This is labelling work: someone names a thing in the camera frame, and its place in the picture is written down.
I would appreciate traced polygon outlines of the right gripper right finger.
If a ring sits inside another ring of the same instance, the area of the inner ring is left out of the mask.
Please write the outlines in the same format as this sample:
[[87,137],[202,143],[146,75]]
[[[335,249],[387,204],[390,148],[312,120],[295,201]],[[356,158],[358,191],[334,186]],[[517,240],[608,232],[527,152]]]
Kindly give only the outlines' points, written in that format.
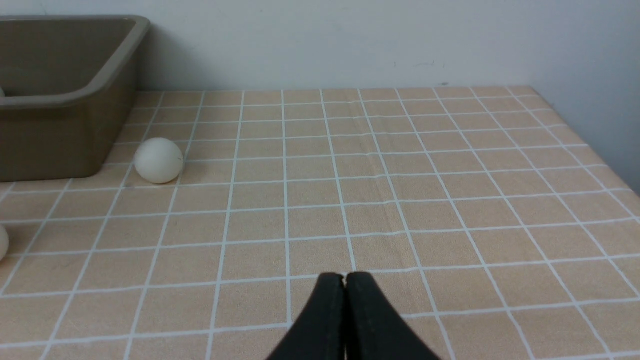
[[368,272],[347,274],[348,360],[438,360],[394,309]]

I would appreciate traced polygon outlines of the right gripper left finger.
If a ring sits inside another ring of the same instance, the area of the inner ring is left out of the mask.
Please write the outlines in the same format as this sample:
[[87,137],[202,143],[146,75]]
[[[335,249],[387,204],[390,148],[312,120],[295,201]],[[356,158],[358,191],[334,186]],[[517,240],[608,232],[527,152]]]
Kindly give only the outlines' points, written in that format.
[[268,360],[343,360],[345,285],[339,273],[321,273],[299,316]]

